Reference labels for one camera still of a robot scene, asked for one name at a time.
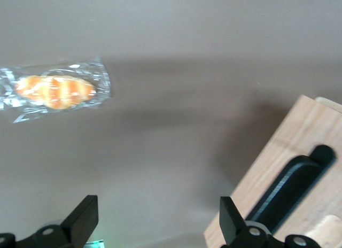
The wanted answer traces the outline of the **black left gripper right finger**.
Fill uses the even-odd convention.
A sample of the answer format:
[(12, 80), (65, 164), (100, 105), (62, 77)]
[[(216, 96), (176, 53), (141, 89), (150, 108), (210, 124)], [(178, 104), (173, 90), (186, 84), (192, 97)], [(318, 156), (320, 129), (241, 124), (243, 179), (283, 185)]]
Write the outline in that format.
[(231, 197), (220, 198), (219, 224), (225, 240), (222, 247), (235, 248), (285, 248), (319, 247), (313, 239), (303, 235), (288, 235), (281, 242), (259, 222), (245, 221)]

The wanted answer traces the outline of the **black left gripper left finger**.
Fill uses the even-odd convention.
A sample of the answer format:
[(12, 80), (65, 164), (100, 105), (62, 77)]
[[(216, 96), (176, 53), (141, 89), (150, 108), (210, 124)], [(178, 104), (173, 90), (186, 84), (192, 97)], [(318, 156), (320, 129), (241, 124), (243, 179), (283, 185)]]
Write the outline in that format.
[(45, 226), (20, 241), (1, 233), (1, 247), (84, 247), (97, 224), (98, 196), (87, 195), (60, 225)]

